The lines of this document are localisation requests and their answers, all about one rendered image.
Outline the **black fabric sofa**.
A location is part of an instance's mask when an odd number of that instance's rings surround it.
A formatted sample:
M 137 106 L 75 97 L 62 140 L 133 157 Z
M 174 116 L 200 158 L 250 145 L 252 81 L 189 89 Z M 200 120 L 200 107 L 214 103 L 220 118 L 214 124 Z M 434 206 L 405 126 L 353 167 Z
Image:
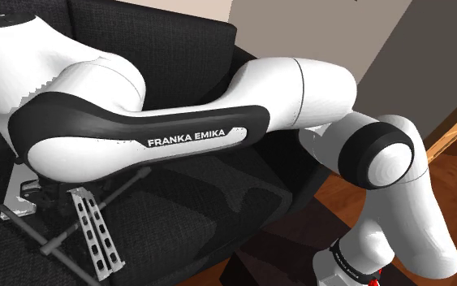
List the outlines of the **black fabric sofa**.
M 60 33 L 123 56 L 147 84 L 146 110 L 210 102 L 251 55 L 231 24 L 116 0 L 0 0 Z M 0 135 L 0 203 L 14 155 Z M 264 226 L 317 228 L 326 208 L 314 195 L 327 172 L 293 131 L 256 145 L 153 167 L 103 215 L 125 262 L 108 286 L 175 286 L 236 249 L 286 274 L 258 273 L 260 286 L 317 286 L 315 249 Z M 0 219 L 0 286 L 86 286 L 18 227 Z

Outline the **brown wooden table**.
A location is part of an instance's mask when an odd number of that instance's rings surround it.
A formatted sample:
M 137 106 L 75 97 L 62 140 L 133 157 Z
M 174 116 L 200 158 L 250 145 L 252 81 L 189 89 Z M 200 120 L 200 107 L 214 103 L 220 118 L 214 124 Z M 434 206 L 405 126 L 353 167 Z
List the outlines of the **brown wooden table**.
M 457 107 L 424 139 L 428 163 L 457 140 Z

